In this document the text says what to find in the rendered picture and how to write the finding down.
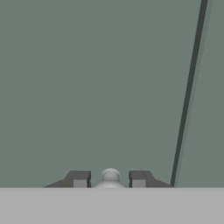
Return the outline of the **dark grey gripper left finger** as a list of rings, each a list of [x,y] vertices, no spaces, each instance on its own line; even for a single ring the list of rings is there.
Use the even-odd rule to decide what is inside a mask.
[[[70,171],[63,179],[48,185],[48,187],[89,188],[91,186],[91,171]]]

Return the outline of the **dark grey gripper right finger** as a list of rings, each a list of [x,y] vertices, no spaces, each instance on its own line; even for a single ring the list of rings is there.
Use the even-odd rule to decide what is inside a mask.
[[[156,179],[150,171],[129,171],[129,187],[171,187],[171,185]]]

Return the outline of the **round grey cabinet knob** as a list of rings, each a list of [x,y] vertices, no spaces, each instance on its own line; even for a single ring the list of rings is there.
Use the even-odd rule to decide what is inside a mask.
[[[101,173],[101,181],[94,188],[125,188],[120,182],[120,172],[114,168],[107,168]]]

